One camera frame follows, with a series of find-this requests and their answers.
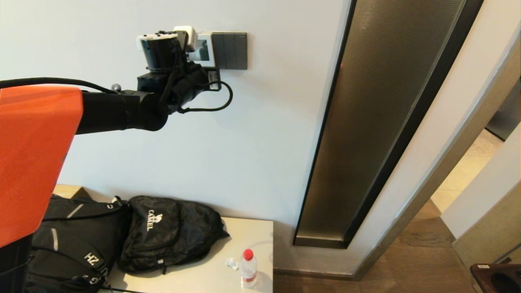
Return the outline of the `white wall thermostat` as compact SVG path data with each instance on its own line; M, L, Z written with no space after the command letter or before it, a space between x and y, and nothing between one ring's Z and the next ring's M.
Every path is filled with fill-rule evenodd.
M198 34L194 51L188 54L188 60L201 65L203 68L213 68L216 66L212 32L202 32Z

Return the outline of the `black Camel logo backpack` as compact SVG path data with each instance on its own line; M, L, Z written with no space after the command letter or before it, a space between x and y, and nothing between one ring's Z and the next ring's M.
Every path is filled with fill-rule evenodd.
M118 268L144 274L202 260L212 246L230 237L220 214L202 203L139 195L132 208L128 237Z

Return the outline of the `large black backpack white lettering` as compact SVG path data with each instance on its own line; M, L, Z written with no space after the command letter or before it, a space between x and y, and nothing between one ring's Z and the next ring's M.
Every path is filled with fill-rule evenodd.
M126 200L52 195L32 237L24 293L98 293L128 236Z

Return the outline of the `clear water bottle red cap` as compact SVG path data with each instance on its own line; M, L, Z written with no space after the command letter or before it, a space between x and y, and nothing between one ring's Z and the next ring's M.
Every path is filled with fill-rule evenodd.
M244 250L239 262L239 268L242 287L253 287L256 283L258 262L252 249Z

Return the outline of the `dark grey appliance beyond doorway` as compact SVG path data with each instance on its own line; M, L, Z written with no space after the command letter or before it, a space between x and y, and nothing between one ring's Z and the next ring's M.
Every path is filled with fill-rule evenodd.
M506 141L521 121L521 78L488 122L485 129L502 141Z

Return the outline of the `beige wooden cabinet side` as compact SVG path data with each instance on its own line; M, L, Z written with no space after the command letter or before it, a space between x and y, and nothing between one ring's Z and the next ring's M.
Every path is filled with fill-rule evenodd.
M453 248L463 265L521 265L521 184L517 183Z

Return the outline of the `dark brown wooden object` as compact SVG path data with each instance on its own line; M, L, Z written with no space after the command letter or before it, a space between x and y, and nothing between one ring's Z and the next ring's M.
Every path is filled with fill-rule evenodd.
M470 273L483 293L521 293L521 265L471 265Z

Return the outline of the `grey triple wall switch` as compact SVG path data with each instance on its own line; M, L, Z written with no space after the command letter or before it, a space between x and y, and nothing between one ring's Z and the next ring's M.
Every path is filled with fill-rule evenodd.
M212 32L215 66L219 69L248 69L248 34L246 32Z

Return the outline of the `grey brown door frame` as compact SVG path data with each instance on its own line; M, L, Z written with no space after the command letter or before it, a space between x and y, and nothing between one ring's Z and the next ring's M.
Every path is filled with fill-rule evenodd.
M495 63L487 80L482 82L480 91L458 128L452 132L437 156L429 165L415 189L400 204L378 239L370 244L370 251L360 261L350 280L361 280L379 260L391 243L406 228L423 205L430 199L445 178L456 167L458 161L471 146L480 131L493 117L505 101L510 89L521 75L521 22L510 35L502 56Z

